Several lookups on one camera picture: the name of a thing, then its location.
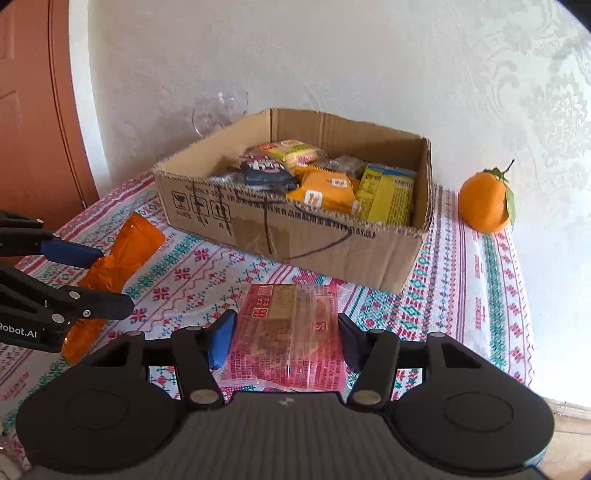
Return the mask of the patterned tablecloth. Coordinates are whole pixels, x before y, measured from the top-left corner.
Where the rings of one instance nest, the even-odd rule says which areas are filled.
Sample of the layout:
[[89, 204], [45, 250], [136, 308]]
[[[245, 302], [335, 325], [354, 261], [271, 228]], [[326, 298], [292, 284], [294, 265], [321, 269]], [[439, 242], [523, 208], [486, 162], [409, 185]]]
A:
[[[483, 235], [459, 217], [454, 192], [437, 188], [435, 214], [400, 294], [339, 282], [339, 309], [363, 329], [384, 329], [422, 341], [443, 332], [523, 384], [532, 381], [528, 303], [508, 233]], [[139, 330], [166, 337], [216, 319], [238, 305], [246, 285], [325, 284], [328, 277], [222, 247], [170, 227], [150, 174], [123, 184], [61, 229], [63, 237], [109, 250], [124, 221], [138, 213], [158, 227], [165, 243], [128, 281], [135, 307], [101, 332], [107, 343]]]

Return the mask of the cardboard box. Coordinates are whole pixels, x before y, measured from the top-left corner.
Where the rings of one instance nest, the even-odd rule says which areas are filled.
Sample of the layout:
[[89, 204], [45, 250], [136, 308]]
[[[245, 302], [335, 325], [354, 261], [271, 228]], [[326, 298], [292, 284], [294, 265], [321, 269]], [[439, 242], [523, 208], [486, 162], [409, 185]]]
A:
[[[417, 174], [407, 226], [294, 202], [217, 176], [250, 147], [294, 139], [332, 157], [352, 155]], [[370, 288], [399, 293], [411, 276], [434, 215], [429, 139], [334, 114], [266, 109], [162, 160], [153, 168], [167, 223], [243, 252]]]

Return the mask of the small grey clear packet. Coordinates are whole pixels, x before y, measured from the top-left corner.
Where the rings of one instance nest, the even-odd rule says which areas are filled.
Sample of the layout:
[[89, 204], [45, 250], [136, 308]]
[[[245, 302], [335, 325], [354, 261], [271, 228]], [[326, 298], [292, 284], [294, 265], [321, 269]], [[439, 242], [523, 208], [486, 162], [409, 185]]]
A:
[[342, 155], [338, 158], [324, 159], [318, 161], [315, 166], [322, 170], [327, 170], [335, 173], [343, 173], [349, 178], [360, 180], [363, 177], [368, 163], [365, 160], [356, 158], [355, 156]]

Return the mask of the orange tangerine with leaf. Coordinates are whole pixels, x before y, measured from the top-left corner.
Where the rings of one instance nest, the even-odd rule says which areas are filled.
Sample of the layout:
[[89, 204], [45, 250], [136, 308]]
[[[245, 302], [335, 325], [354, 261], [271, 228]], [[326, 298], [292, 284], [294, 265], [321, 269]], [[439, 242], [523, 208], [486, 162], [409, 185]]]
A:
[[509, 186], [505, 170], [485, 169], [464, 182], [459, 192], [459, 213], [473, 229], [483, 234], [495, 234], [516, 221], [515, 195]]

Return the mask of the yellow bread snack packet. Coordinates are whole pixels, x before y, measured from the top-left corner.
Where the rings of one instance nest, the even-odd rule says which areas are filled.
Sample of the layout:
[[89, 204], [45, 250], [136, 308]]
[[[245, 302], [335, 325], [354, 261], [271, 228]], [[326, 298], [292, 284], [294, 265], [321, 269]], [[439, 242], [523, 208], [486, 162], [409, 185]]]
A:
[[294, 172], [297, 165], [315, 163], [327, 156], [321, 148], [294, 139], [259, 144], [250, 148], [249, 153], [276, 159], [290, 172]]

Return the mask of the yellow long snack pack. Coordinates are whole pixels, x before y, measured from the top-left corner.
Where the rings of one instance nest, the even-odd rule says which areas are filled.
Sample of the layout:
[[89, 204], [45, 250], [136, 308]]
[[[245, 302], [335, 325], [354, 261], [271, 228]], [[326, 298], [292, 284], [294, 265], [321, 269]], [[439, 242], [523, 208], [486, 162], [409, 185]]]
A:
[[415, 171], [370, 163], [356, 191], [360, 217], [370, 223], [409, 226], [415, 179]]

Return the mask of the black red snack packet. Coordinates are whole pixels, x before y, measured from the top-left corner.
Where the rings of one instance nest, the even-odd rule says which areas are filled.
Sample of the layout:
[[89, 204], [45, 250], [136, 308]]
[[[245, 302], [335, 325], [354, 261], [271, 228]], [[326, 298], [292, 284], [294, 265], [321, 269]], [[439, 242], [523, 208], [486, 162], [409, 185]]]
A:
[[283, 163], [264, 154], [246, 154], [238, 158], [246, 186], [263, 191], [288, 192], [297, 189], [298, 181]]

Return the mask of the brown wooden door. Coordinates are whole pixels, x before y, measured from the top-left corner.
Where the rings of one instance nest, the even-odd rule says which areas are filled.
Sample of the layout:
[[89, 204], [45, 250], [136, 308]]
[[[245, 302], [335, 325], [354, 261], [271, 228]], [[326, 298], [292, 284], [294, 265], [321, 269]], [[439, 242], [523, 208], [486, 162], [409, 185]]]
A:
[[66, 1], [1, 4], [1, 207], [56, 231], [98, 199], [72, 83]]

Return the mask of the white spicy strips bag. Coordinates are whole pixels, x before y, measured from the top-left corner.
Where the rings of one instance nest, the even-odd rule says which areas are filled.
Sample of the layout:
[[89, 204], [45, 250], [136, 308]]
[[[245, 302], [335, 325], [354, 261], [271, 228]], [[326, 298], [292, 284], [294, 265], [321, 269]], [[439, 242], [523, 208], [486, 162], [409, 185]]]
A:
[[216, 184], [240, 184], [243, 185], [245, 183], [245, 175], [242, 174], [240, 170], [228, 170], [222, 173], [221, 175], [215, 175], [207, 178], [208, 181], [211, 181]]

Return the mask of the pink clear snack packet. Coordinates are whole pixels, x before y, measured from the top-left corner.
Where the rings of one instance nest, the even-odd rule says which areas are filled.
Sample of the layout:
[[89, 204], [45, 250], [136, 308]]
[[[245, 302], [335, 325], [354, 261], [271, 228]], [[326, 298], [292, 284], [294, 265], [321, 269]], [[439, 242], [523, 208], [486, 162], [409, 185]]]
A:
[[344, 391], [341, 293], [339, 285], [250, 285], [216, 380], [223, 387]]

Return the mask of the orange square snack packet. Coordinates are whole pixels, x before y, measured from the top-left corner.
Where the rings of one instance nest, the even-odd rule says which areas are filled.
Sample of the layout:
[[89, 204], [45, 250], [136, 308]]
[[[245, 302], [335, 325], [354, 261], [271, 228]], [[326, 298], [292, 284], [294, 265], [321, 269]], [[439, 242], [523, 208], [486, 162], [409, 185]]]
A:
[[300, 186], [287, 193], [287, 199], [315, 208], [356, 216], [356, 183], [348, 175], [308, 165], [297, 165]]

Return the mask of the clear glass mug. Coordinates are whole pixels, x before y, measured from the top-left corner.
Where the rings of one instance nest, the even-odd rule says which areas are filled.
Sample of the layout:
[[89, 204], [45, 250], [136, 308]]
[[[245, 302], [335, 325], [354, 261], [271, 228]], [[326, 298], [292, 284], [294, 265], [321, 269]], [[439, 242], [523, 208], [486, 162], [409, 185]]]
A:
[[191, 112], [191, 126], [198, 140], [203, 140], [245, 117], [249, 92], [217, 92], [200, 98]]

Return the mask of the orange foil bag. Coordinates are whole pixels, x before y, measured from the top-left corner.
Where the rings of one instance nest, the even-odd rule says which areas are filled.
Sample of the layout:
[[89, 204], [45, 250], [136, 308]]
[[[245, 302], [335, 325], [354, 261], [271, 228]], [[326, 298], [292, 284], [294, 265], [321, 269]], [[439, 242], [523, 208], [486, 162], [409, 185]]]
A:
[[[91, 290], [121, 293], [126, 282], [165, 241], [164, 234], [138, 213], [132, 213], [119, 231], [110, 252], [98, 259], [78, 285]], [[61, 354], [77, 363], [95, 344], [107, 318], [78, 320], [66, 336]]]

